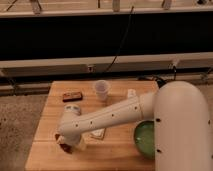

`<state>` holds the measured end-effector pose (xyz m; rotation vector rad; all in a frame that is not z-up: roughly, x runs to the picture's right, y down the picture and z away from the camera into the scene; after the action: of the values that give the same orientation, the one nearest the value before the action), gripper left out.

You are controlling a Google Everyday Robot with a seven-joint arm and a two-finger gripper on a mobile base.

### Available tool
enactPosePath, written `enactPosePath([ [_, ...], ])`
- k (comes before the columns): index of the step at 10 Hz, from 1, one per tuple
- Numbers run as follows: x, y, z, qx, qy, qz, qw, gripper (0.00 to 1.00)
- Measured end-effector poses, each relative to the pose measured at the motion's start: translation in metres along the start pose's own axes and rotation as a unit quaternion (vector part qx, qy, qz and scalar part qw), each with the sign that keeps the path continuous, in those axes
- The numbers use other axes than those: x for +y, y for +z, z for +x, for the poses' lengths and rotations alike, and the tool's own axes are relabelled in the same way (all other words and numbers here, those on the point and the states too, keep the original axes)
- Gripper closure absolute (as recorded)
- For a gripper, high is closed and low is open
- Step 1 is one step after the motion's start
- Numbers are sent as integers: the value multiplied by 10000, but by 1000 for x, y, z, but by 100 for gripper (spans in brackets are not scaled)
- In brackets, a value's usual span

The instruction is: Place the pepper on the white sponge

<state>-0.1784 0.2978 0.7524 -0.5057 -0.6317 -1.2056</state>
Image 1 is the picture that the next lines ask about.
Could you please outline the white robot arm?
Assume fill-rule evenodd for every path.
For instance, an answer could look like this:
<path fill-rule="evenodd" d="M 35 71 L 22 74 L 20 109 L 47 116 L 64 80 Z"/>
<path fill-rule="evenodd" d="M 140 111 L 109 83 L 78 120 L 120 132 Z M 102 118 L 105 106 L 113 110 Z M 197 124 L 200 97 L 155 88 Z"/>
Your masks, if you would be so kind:
<path fill-rule="evenodd" d="M 85 132 L 154 120 L 156 171 L 213 171 L 213 134 L 208 103 L 203 93 L 185 81 L 173 81 L 159 90 L 78 115 L 66 109 L 58 132 L 76 146 Z"/>

